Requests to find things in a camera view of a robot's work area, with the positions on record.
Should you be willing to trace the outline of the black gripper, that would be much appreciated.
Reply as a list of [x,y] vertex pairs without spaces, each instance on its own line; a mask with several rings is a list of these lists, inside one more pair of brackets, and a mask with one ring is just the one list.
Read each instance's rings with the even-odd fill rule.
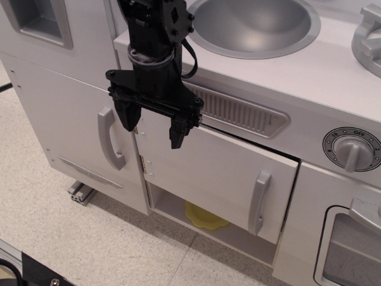
[[204,102],[182,82],[195,75],[195,64],[188,74],[171,61],[163,66],[134,66],[133,70],[109,70],[109,95],[123,127],[131,132],[141,117],[141,109],[171,118],[170,141],[172,149],[182,146],[185,136],[202,120]]

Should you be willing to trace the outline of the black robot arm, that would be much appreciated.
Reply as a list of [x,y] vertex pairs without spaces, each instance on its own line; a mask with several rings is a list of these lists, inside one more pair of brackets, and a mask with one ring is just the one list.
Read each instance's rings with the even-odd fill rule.
[[186,40],[194,31],[193,14],[185,1],[119,1],[128,25],[128,58],[132,70],[109,70],[109,95],[128,131],[132,131],[147,109],[171,119],[171,147],[181,147],[184,137],[202,120],[204,101],[183,83],[198,66],[182,72],[182,49],[196,54]]

